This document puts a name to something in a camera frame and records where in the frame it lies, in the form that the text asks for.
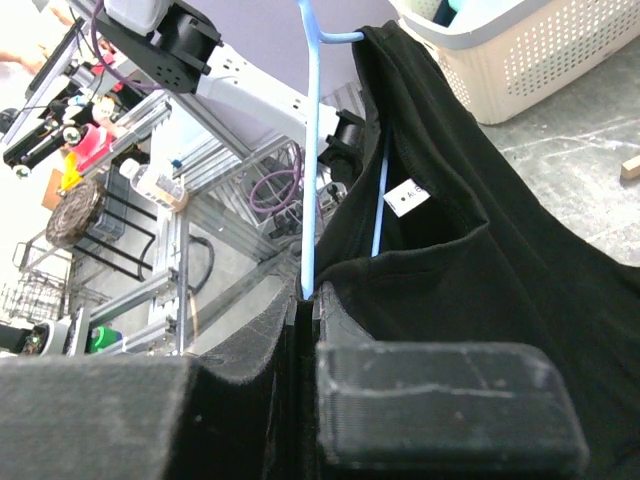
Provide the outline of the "black t shirt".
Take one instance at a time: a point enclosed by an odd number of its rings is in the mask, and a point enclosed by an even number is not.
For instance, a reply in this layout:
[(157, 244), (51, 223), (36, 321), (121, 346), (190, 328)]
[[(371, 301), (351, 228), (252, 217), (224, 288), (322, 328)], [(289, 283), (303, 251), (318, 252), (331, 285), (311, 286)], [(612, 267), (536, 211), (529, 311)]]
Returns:
[(365, 167), (315, 253), (349, 315), (383, 341), (514, 342), (559, 368), (589, 479), (639, 475), (639, 271), (537, 200), (396, 23), (352, 46)]

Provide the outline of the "blue wire hanger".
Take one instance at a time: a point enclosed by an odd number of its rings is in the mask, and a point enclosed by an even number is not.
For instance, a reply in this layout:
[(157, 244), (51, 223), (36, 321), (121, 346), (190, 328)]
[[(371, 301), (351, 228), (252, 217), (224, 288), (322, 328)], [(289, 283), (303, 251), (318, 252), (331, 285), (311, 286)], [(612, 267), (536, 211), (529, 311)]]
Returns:
[(303, 220), (301, 240), (301, 295), (308, 301), (314, 292), (317, 205), (317, 159), (320, 111), (320, 44), (347, 44), (364, 39), (360, 32), (326, 33), (317, 23), (310, 1), (297, 1), (308, 45), (308, 115), (305, 137)]

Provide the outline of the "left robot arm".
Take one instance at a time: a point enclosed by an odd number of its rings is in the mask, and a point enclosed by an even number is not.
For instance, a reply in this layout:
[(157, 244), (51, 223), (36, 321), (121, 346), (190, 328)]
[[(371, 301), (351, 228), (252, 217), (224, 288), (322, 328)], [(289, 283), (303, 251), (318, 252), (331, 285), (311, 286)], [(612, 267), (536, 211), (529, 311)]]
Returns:
[(219, 101), (302, 145), (334, 174), (362, 167), (364, 121), (319, 98), (319, 46), (363, 40), (325, 33), (308, 1), (298, 4), (309, 52), (309, 92), (300, 93), (242, 57), (213, 22), (184, 1), (98, 1), (92, 36), (104, 35), (154, 82), (176, 94)]

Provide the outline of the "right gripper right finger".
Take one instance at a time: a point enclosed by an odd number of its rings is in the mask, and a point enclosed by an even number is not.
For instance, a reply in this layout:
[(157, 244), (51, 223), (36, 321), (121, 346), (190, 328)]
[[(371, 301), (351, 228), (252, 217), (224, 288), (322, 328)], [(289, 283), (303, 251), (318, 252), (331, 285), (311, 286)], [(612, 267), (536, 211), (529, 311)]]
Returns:
[(327, 479), (573, 479), (590, 452), (565, 382), (524, 344), (374, 340), (321, 287), (316, 444)]

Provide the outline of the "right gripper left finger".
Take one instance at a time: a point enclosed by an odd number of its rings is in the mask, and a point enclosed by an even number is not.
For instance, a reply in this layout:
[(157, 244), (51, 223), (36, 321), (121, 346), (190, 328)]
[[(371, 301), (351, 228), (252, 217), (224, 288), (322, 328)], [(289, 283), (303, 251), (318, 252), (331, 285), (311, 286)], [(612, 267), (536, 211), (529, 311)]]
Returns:
[(285, 284), (198, 356), (14, 357), (1, 363), (5, 479), (288, 477)]

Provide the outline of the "teal t shirt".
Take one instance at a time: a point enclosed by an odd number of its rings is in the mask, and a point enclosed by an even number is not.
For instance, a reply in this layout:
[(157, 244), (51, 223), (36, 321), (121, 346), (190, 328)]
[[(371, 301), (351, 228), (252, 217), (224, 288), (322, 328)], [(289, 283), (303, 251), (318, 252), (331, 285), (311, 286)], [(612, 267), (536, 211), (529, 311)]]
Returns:
[(449, 7), (456, 13), (460, 14), (467, 11), (475, 3), (474, 0), (448, 0)]

